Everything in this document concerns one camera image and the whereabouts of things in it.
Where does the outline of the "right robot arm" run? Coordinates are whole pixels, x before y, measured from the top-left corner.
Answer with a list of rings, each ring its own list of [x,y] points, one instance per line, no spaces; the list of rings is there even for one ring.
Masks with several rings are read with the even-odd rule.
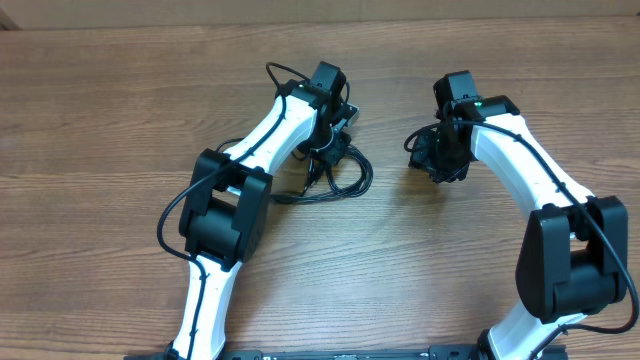
[[[433,345],[431,359],[565,359],[554,340],[570,331],[617,335],[639,319],[627,269],[628,212],[598,197],[541,147],[506,96],[483,97],[468,71],[433,85],[437,123],[404,143],[409,167],[435,183],[465,179],[485,164],[527,219],[515,269],[518,302],[474,344]]]

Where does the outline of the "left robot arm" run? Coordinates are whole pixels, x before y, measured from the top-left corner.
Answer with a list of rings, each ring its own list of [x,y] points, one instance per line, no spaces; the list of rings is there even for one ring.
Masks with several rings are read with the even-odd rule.
[[[190,278],[181,328],[165,359],[216,359],[225,347],[225,321],[235,280],[264,233],[273,176],[294,150],[335,165],[350,142],[344,127],[358,117],[341,69],[320,62],[311,77],[278,84],[259,125],[225,151],[204,150],[190,185],[179,233]]]

